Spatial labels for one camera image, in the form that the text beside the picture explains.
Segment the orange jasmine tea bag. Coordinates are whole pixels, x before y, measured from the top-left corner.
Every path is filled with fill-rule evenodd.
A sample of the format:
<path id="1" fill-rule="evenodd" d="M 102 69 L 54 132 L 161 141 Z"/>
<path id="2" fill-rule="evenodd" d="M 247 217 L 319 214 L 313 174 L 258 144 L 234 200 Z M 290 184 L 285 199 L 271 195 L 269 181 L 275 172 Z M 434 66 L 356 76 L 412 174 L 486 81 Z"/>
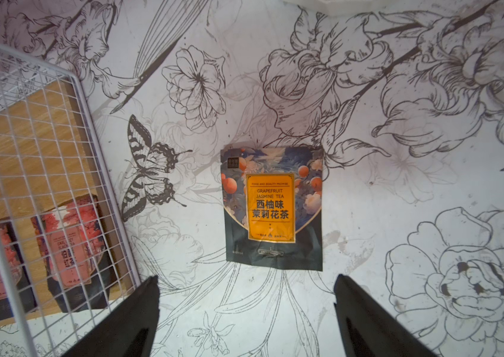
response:
<path id="1" fill-rule="evenodd" d="M 228 261 L 322 271 L 323 154 L 312 146 L 221 151 Z"/>

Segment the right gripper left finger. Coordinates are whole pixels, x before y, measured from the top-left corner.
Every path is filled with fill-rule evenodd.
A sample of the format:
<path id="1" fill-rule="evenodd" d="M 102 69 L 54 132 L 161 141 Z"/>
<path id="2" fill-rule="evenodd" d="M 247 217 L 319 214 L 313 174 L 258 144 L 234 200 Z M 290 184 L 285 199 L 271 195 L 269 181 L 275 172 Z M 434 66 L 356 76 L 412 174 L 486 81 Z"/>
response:
<path id="1" fill-rule="evenodd" d="M 65 356 L 149 356 L 160 318 L 158 276 L 147 278 Z"/>

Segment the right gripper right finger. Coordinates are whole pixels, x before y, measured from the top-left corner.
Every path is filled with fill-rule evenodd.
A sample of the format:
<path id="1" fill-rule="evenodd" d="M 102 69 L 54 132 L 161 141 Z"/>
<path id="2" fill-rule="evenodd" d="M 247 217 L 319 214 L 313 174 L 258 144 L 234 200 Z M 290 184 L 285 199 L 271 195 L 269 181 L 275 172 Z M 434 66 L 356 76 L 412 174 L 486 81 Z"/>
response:
<path id="1" fill-rule="evenodd" d="M 349 276 L 339 275 L 335 311 L 347 356 L 434 356 Z"/>

